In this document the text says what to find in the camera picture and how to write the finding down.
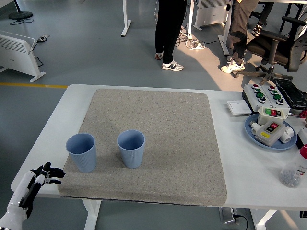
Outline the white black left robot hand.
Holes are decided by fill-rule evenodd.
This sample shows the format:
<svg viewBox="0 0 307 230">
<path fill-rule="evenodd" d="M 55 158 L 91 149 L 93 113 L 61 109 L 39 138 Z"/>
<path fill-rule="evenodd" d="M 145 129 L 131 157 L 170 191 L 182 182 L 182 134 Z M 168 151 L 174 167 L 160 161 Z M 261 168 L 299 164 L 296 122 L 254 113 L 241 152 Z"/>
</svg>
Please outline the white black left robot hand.
<svg viewBox="0 0 307 230">
<path fill-rule="evenodd" d="M 61 184 L 65 172 L 59 168 L 52 168 L 51 163 L 37 169 L 29 170 L 19 182 L 14 191 L 5 215 L 0 219 L 2 230 L 21 230 L 23 222 L 28 219 L 33 210 L 33 201 L 41 187 L 45 184 Z"/>
</svg>

